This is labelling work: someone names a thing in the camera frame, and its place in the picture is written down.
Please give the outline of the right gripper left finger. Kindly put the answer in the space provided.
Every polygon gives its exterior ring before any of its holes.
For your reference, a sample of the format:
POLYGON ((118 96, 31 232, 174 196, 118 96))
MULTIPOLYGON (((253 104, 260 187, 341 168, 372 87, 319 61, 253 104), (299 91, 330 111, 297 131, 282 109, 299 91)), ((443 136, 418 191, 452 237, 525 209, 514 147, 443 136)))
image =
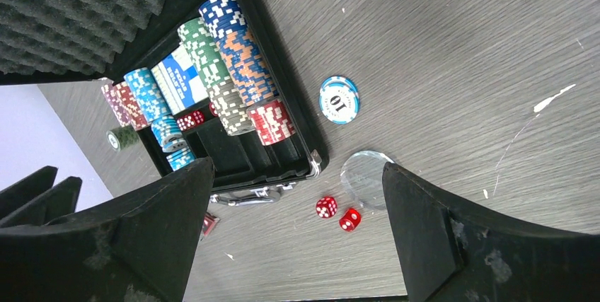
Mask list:
POLYGON ((42 226, 1 228, 1 300, 183 300, 213 180, 200 158, 42 226))

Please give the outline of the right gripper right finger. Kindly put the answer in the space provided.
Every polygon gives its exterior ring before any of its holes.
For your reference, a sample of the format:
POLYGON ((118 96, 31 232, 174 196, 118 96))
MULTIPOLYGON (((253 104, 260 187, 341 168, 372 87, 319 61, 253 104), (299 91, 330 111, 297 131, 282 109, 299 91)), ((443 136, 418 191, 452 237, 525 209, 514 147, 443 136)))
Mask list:
POLYGON ((382 173, 410 301, 598 301, 599 237, 516 219, 395 163, 382 173))

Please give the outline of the light blue chip stack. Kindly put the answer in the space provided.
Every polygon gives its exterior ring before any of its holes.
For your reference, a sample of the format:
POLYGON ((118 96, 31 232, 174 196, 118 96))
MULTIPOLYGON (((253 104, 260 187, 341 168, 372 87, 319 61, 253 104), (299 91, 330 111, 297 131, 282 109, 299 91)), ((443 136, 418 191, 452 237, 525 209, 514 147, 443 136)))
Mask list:
POLYGON ((347 77, 331 76, 321 84, 319 106, 331 122, 348 124, 356 118, 360 109, 358 89, 347 77))

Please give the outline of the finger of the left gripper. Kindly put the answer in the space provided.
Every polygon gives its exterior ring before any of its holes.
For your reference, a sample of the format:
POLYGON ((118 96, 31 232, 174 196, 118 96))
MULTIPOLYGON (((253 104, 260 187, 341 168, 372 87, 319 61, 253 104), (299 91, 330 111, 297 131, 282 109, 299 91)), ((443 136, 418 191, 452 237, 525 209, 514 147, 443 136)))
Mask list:
POLYGON ((58 168, 45 166, 1 190, 1 215, 15 210, 48 191, 54 184, 58 168))
POLYGON ((42 226, 76 210, 81 178, 68 177, 1 219, 1 228, 42 226))

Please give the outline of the red white chip stack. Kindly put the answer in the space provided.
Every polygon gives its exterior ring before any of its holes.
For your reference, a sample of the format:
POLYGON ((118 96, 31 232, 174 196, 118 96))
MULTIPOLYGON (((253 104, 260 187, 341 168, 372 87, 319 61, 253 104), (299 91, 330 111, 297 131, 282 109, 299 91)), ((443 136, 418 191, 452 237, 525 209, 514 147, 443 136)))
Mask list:
POLYGON ((280 97, 250 106, 247 114, 263 146, 270 146, 292 137, 295 127, 280 97))

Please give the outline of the light blue chip row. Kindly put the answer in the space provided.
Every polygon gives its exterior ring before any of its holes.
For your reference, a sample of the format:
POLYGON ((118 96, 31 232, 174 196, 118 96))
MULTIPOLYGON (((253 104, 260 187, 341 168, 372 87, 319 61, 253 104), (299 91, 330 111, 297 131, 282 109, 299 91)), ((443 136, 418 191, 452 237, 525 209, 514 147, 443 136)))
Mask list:
POLYGON ((124 80, 171 169, 176 171, 193 162, 195 157, 151 71, 135 69, 125 74, 124 80))

